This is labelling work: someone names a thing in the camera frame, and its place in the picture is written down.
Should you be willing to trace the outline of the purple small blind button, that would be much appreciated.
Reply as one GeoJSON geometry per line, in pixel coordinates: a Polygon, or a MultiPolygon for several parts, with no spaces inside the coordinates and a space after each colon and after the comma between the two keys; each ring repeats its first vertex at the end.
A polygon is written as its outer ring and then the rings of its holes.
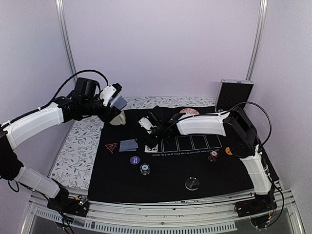
{"type": "Polygon", "coordinates": [[[130,158],[130,163],[132,165],[138,165],[140,163],[140,158],[138,156],[133,156],[130,158]]]}

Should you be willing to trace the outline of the blue playing card deck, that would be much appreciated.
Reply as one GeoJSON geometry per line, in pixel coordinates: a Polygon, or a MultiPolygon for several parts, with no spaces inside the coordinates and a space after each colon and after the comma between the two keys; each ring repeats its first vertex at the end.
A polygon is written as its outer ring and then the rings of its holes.
{"type": "Polygon", "coordinates": [[[117,109],[122,110],[127,106],[127,101],[121,94],[118,94],[111,99],[110,104],[111,107],[116,107],[117,109]]]}

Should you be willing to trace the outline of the stack of poker chips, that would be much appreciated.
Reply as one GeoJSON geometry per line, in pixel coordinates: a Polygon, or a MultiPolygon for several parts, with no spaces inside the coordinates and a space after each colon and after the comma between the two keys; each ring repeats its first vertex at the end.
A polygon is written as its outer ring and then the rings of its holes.
{"type": "Polygon", "coordinates": [[[140,172],[142,175],[147,176],[150,173],[150,165],[147,163],[141,164],[140,172]]]}

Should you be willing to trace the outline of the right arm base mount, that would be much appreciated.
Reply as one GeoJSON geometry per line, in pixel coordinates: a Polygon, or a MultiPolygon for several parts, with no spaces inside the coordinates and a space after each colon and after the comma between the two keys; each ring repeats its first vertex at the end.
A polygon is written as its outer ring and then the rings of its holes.
{"type": "Polygon", "coordinates": [[[275,214],[277,204],[274,197],[270,195],[254,195],[253,199],[245,200],[235,203],[234,210],[238,217],[246,217],[265,212],[272,212],[273,214],[266,214],[251,219],[251,224],[257,229],[266,228],[275,214]]]}

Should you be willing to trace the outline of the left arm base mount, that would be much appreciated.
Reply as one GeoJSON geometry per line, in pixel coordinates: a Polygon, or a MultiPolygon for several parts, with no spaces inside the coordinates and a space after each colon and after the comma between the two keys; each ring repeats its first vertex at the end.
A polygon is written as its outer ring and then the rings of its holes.
{"type": "Polygon", "coordinates": [[[58,184],[60,191],[55,198],[50,198],[47,208],[61,213],[86,217],[89,211],[89,199],[84,195],[77,195],[74,198],[69,197],[69,191],[59,182],[53,179],[58,184]]]}

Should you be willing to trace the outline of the queen of spades card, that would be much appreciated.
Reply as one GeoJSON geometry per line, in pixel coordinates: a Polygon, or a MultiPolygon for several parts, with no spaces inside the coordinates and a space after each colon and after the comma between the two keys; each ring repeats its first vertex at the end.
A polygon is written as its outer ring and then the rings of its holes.
{"type": "Polygon", "coordinates": [[[145,145],[144,149],[145,153],[157,153],[158,152],[158,144],[155,147],[150,148],[149,146],[145,145]]]}

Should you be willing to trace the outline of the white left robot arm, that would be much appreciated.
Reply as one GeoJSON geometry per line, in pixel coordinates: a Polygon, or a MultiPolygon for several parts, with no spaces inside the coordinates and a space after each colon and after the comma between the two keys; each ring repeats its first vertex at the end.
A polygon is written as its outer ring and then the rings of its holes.
{"type": "Polygon", "coordinates": [[[119,83],[110,84],[100,71],[78,71],[64,81],[47,104],[3,123],[0,126],[0,177],[39,192],[53,199],[53,203],[61,211],[69,211],[73,204],[71,198],[65,195],[68,193],[66,189],[21,161],[17,154],[26,143],[50,133],[55,126],[92,116],[98,117],[102,122],[111,121],[126,105],[121,90],[119,83]],[[62,88],[71,79],[84,73],[100,75],[106,82],[105,87],[101,88],[96,80],[78,78],[68,95],[60,95],[62,88]]]}

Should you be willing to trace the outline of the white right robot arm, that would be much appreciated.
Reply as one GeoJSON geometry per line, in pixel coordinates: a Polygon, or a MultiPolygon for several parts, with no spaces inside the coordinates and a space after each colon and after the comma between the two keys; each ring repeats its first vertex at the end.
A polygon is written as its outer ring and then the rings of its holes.
{"type": "Polygon", "coordinates": [[[252,208],[261,213],[271,204],[276,190],[270,165],[264,155],[264,143],[245,111],[235,105],[220,113],[186,114],[172,117],[158,115],[153,108],[138,122],[145,129],[144,144],[150,148],[166,137],[177,135],[220,135],[227,137],[231,153],[240,158],[253,183],[255,199],[252,208]]]}

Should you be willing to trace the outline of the orange big blind button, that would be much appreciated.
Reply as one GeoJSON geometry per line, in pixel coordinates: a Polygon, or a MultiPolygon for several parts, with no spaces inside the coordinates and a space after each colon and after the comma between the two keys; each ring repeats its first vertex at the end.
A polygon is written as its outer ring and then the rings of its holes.
{"type": "Polygon", "coordinates": [[[229,147],[226,147],[226,148],[225,148],[225,152],[226,152],[226,154],[228,154],[228,155],[230,155],[230,156],[233,155],[229,147]]]}

